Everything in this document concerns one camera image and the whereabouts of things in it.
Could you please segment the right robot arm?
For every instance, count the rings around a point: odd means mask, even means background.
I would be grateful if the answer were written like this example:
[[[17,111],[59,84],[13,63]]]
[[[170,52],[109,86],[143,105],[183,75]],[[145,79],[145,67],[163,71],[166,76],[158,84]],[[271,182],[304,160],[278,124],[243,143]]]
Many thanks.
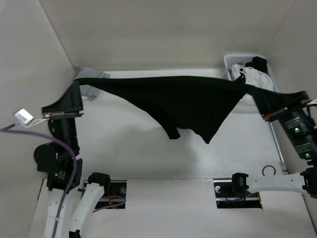
[[[291,191],[317,197],[317,124],[311,108],[317,101],[306,91],[283,94],[254,88],[252,95],[263,120],[272,123],[277,147],[286,163],[287,175],[252,176],[235,173],[230,191],[246,196],[260,191]]]

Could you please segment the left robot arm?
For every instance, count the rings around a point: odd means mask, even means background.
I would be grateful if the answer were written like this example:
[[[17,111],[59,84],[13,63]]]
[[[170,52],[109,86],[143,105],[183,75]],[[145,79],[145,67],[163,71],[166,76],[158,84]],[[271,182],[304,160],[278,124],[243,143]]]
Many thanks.
[[[111,192],[110,176],[92,173],[80,203],[73,210],[74,196],[82,175],[82,159],[77,140],[75,119],[80,117],[83,103],[80,84],[75,81],[55,103],[42,108],[48,120],[50,143],[34,151],[37,170],[47,174],[48,215],[44,237],[80,238],[83,227],[101,198]]]

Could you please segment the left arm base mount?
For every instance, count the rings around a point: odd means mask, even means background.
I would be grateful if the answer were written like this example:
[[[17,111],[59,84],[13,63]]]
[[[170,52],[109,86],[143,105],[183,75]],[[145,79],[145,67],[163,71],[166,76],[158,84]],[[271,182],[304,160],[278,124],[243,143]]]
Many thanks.
[[[126,203],[126,183],[110,179],[86,180],[81,188],[79,207],[85,207],[94,212],[103,209],[124,209]]]

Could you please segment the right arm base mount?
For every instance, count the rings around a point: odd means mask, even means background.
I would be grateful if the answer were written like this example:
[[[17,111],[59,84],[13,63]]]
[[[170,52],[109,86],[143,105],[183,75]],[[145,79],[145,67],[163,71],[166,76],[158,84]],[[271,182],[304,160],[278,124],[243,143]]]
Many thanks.
[[[232,190],[231,179],[216,179],[213,181],[215,202],[218,209],[262,209],[260,194],[243,192],[235,193]]]

